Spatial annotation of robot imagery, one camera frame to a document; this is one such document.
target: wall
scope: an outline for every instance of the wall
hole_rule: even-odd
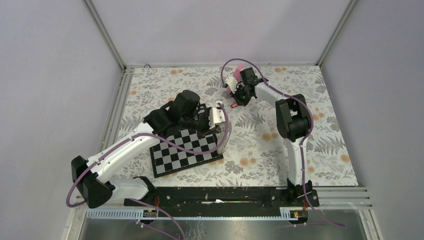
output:
[[[349,0],[93,0],[128,65],[316,63]]]
[[[81,0],[0,0],[0,239],[58,240],[120,70]]]
[[[424,1],[360,1],[322,73],[385,240],[423,234]]]

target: leaf pattern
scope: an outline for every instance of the leaf pattern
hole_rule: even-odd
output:
[[[261,67],[261,71],[282,92],[303,94],[314,114],[315,127],[306,144],[306,168],[314,186],[358,185],[320,68],[273,66]],[[224,78],[233,72],[233,67],[225,67]],[[146,176],[158,187],[285,186],[289,159],[277,130],[274,106],[252,98],[247,106],[230,108],[235,101],[222,88],[220,73],[220,67],[136,68],[118,139],[134,129],[151,110],[188,89],[197,93],[207,106],[222,101],[233,122],[223,160],[154,178],[150,153],[146,150],[116,176]]]

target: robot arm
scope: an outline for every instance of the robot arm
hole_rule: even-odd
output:
[[[167,138],[182,129],[195,130],[199,138],[224,133],[225,117],[216,107],[200,104],[200,97],[189,90],[179,93],[159,109],[151,111],[133,131],[104,151],[87,160],[78,156],[71,162],[73,182],[89,166],[95,165],[76,185],[89,208],[97,208],[109,200],[141,199],[149,190],[142,178],[114,177],[136,155],[157,145],[157,136]]]
[[[308,133],[311,118],[304,106],[291,98],[287,98],[267,86],[266,79],[258,79],[252,68],[246,68],[238,75],[229,76],[225,79],[227,91],[239,106],[246,106],[252,97],[266,101],[275,107],[277,129],[284,138],[284,143],[288,153],[288,187],[293,190],[293,195],[303,196],[302,191],[302,157],[300,142]],[[305,97],[297,94],[294,97],[306,103]],[[305,174],[307,193],[312,190],[312,182],[309,174]]]

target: gray floor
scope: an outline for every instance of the gray floor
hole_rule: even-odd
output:
[[[308,222],[321,221],[309,211]],[[287,221],[275,220],[190,220],[179,221],[188,240],[361,240],[367,239],[361,219],[354,210],[326,210],[325,216],[348,226],[347,230],[331,225],[311,225],[306,227],[279,228]],[[170,220],[157,220],[152,226],[181,237]],[[133,220],[87,219],[82,229],[81,240],[168,240],[156,231],[141,228]]]

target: chessboard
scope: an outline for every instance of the chessboard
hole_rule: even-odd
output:
[[[218,138],[216,134],[209,134],[199,139],[195,131],[184,129],[176,135],[169,136],[167,140],[188,150],[205,152],[217,146]],[[191,154],[170,146],[166,142],[151,147],[150,157],[155,178],[224,158],[216,151],[207,154]]]

